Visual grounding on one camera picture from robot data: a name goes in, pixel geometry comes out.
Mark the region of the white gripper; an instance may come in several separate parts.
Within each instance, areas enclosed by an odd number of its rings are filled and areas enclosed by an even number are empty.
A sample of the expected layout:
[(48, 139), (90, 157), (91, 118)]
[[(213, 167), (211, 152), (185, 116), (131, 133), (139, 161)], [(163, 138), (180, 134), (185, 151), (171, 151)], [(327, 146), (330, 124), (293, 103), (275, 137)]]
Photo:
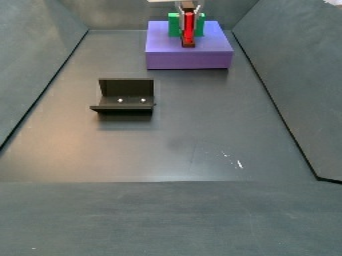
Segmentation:
[[(179, 14), (180, 38), (183, 38), (183, 32), (185, 32), (185, 11), (183, 11), (183, 7), (182, 7), (182, 2), (186, 2), (186, 1), (205, 2), (206, 0), (147, 0), (147, 2), (150, 2), (150, 3), (176, 2), (175, 7), (176, 7), (178, 14)], [(197, 27), (198, 27), (198, 19), (201, 16), (201, 10), (202, 10), (202, 4), (198, 3), (197, 7), (194, 9), (194, 33), (195, 33)]]

